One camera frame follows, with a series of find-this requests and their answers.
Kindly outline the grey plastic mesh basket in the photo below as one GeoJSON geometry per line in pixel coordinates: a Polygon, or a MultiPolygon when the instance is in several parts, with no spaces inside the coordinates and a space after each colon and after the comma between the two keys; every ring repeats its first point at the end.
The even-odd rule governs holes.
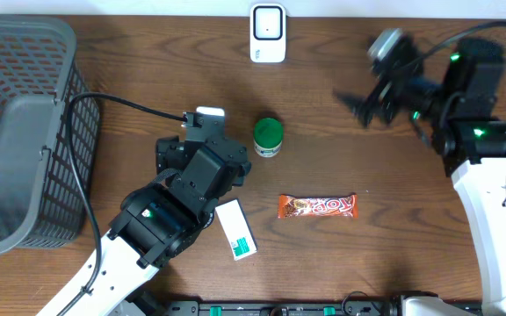
{"type": "Polygon", "coordinates": [[[59,248],[83,227],[100,110],[85,99],[67,115],[86,91],[75,56],[59,19],[0,15],[0,254],[59,248]]]}

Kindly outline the white medicine box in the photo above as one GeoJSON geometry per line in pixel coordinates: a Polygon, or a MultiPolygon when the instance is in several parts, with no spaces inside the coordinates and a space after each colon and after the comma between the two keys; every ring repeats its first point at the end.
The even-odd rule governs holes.
{"type": "Polygon", "coordinates": [[[238,199],[215,208],[235,261],[253,255],[257,245],[253,239],[245,214],[238,199]]]}

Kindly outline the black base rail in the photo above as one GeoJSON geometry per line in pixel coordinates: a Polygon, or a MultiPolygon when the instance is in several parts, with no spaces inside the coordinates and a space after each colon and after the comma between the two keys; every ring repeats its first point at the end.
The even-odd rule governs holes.
{"type": "Polygon", "coordinates": [[[336,302],[201,302],[196,300],[163,302],[144,291],[122,301],[110,312],[110,315],[404,315],[402,306],[404,298],[431,298],[435,303],[440,301],[438,296],[430,292],[406,292],[390,298],[372,298],[361,291],[355,291],[336,302]]]}

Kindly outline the orange chocolate bar wrapper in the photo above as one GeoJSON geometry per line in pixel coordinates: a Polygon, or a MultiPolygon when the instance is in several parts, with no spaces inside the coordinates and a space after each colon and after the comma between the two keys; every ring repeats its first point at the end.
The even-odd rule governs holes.
{"type": "Polygon", "coordinates": [[[278,199],[278,218],[292,217],[358,217],[358,196],[347,197],[293,197],[281,195],[278,199]]]}

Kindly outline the green-lidded white jar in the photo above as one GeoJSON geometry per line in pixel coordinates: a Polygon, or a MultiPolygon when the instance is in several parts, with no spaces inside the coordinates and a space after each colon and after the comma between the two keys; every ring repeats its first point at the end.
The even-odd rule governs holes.
{"type": "Polygon", "coordinates": [[[262,118],[254,127],[254,148],[257,154],[270,158],[279,153],[284,139],[284,128],[274,118],[262,118]]]}

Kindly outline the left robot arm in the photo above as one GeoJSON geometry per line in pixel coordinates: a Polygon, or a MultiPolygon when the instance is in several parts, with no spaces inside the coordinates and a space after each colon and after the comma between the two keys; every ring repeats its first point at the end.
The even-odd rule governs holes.
{"type": "Polygon", "coordinates": [[[95,255],[42,315],[109,315],[213,222],[220,198],[249,173],[247,148],[226,136],[159,139],[157,176],[130,193],[95,255]]]}

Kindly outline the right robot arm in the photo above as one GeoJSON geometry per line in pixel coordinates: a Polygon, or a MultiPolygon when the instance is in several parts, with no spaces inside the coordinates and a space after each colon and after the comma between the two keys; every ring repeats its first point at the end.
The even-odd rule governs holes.
{"type": "Polygon", "coordinates": [[[367,97],[339,99],[362,126],[385,124],[406,112],[428,121],[421,140],[441,157],[473,237],[481,273],[481,311],[506,315],[506,123],[493,115],[506,66],[503,48],[482,38],[461,39],[441,83],[424,77],[423,55],[398,29],[385,30],[369,47],[377,84],[367,97]]]}

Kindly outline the white barcode scanner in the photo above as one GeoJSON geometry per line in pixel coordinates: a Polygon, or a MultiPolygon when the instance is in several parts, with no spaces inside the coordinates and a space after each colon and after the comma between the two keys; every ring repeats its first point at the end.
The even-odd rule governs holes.
{"type": "Polygon", "coordinates": [[[280,63],[286,57],[286,9],[254,4],[249,16],[249,57],[255,63],[280,63]]]}

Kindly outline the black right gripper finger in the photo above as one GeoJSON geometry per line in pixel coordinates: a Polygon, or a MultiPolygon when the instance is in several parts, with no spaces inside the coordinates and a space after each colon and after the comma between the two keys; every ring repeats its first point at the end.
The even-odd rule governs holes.
{"type": "Polygon", "coordinates": [[[357,95],[334,91],[334,97],[346,105],[354,115],[360,115],[365,111],[365,99],[357,95]]]}
{"type": "Polygon", "coordinates": [[[378,83],[363,101],[358,111],[358,121],[367,128],[374,117],[386,125],[393,120],[394,110],[391,102],[391,83],[378,83]]]}

